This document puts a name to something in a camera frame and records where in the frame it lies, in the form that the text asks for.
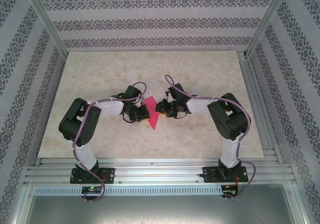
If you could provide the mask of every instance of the red object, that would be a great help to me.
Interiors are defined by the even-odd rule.
[[[148,122],[150,123],[153,130],[155,130],[158,122],[158,117],[159,117],[159,113],[157,113],[155,109],[157,105],[155,98],[153,96],[146,98],[142,105],[146,105],[146,108],[149,111],[149,115],[150,115]]]

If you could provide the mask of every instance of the marble surface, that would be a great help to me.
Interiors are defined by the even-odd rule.
[[[164,79],[169,74],[190,94],[234,94],[252,119],[240,156],[263,157],[236,55],[235,51],[71,52],[38,156],[73,157],[71,143],[58,125],[75,98],[109,98],[144,81],[148,86],[144,97],[153,96],[159,102],[169,88]],[[160,115],[155,131],[148,121],[129,124],[115,115],[99,120],[91,142],[97,158],[219,158],[222,152],[222,137],[207,114],[180,120]]]

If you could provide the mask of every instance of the striped wall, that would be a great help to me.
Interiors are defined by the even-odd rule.
[[[69,51],[244,51],[271,0],[41,0]]]
[[[320,0],[282,0],[251,57],[284,160],[320,223]]]
[[[0,0],[0,224],[35,163],[64,61],[28,0]]]

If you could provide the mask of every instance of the purple cable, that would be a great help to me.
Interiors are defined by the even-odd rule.
[[[93,172],[91,172],[88,168],[86,168],[85,165],[83,165],[83,164],[81,163],[81,161],[80,161],[80,159],[78,158],[77,153],[76,153],[76,143],[77,143],[77,141],[78,141],[78,139],[79,139],[79,136],[80,136],[80,134],[81,134],[81,132],[82,132],[82,129],[84,128],[85,121],[86,121],[86,119],[87,119],[88,113],[89,113],[90,109],[91,109],[94,105],[96,105],[97,103],[108,102],[108,101],[112,101],[112,100],[116,100],[116,101],[133,101],[133,100],[137,100],[138,98],[141,98],[141,97],[146,93],[146,90],[147,90],[147,87],[146,87],[146,86],[147,86],[147,85],[146,85],[146,83],[144,83],[144,82],[136,82],[133,86],[135,86],[135,85],[137,85],[137,84],[139,84],[139,83],[143,84],[145,87],[144,87],[144,91],[142,92],[142,94],[140,94],[138,97],[128,98],[128,99],[118,99],[118,98],[101,99],[101,100],[98,100],[98,101],[96,101],[96,102],[93,102],[93,103],[90,104],[89,107],[86,109],[86,112],[85,112],[85,114],[84,114],[84,116],[83,116],[83,120],[82,120],[81,125],[80,125],[80,128],[79,128],[79,130],[78,130],[78,133],[76,134],[76,137],[75,137],[74,141],[72,142],[72,151],[73,151],[74,158],[75,158],[76,161],[80,164],[80,166],[81,166],[84,170],[86,170],[88,173],[90,173],[92,176],[94,176],[95,178],[97,178],[97,179],[99,180],[99,182],[101,182],[101,186],[102,186],[102,188],[103,188],[103,191],[102,191],[102,193],[100,194],[100,196],[98,196],[98,197],[95,198],[94,200],[88,200],[88,199],[86,199],[86,195],[87,195],[88,193],[85,193],[84,196],[83,196],[83,199],[84,199],[85,202],[90,202],[90,203],[92,203],[92,202],[98,201],[100,198],[103,197],[103,195],[104,195],[105,192],[106,192],[106,187],[105,187],[104,181],[103,181],[100,177],[98,177],[96,174],[94,174]]]
[[[232,101],[232,100],[229,100],[229,99],[226,99],[226,98],[219,98],[219,97],[199,97],[199,96],[191,96],[190,94],[187,94],[186,92],[183,92],[182,90],[178,89],[177,87],[175,87],[175,82],[174,82],[174,79],[166,74],[164,76],[164,78],[166,79],[166,81],[170,84],[170,86],[172,88],[174,88],[175,90],[177,90],[178,92],[184,94],[185,96],[189,97],[189,98],[197,98],[197,99],[203,99],[203,100],[221,100],[221,101],[224,101],[224,102],[228,102],[228,103],[231,103],[233,105],[235,105],[236,107],[238,107],[245,115],[246,117],[246,120],[247,120],[247,123],[248,123],[248,127],[246,129],[246,131],[244,132],[244,134],[239,138],[239,141],[238,141],[238,145],[236,147],[236,158],[242,162],[242,163],[247,163],[247,164],[250,164],[252,165],[253,167],[253,174],[252,174],[252,177],[250,178],[250,180],[248,181],[247,185],[243,188],[243,190],[235,197],[232,197],[228,194],[225,194],[226,196],[229,196],[231,197],[232,199],[234,198],[238,198],[239,196],[242,195],[242,193],[248,188],[248,186],[250,185],[250,183],[253,181],[255,175],[256,175],[256,166],[252,163],[252,162],[249,162],[249,161],[243,161],[242,159],[240,159],[239,157],[239,150],[240,150],[240,145],[241,145],[241,141],[242,139],[248,134],[249,130],[250,130],[250,125],[251,125],[251,121],[250,121],[250,117],[249,117],[249,114],[246,112],[246,110],[241,106],[239,105],[238,103]]]

